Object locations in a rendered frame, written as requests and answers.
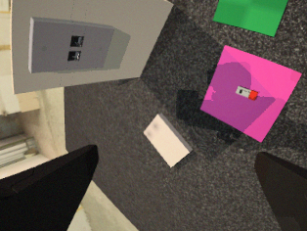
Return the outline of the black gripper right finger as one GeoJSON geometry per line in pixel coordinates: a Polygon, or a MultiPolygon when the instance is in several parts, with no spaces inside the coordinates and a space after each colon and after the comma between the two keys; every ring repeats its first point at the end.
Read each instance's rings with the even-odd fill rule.
{"type": "Polygon", "coordinates": [[[307,231],[307,169],[263,151],[253,167],[281,231],[307,231]]]}

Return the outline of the green flat rectangular mat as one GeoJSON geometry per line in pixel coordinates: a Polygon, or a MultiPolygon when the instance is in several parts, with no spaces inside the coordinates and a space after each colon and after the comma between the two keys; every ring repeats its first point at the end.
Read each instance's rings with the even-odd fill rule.
{"type": "Polygon", "coordinates": [[[219,0],[214,21],[275,37],[288,0],[219,0]]]}

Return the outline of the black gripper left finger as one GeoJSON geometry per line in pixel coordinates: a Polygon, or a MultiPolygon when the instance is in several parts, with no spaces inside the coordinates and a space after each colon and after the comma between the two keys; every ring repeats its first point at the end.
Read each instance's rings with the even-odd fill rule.
{"type": "Polygon", "coordinates": [[[0,179],[0,231],[67,231],[98,165],[84,146],[0,179]]]}

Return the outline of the pink flat square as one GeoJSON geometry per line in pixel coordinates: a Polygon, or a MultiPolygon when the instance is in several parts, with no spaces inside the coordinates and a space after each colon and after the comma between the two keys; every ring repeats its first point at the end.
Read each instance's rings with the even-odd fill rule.
{"type": "Polygon", "coordinates": [[[224,46],[201,110],[263,142],[302,73],[224,46]],[[237,87],[257,91],[256,100],[238,95],[237,87]]]}

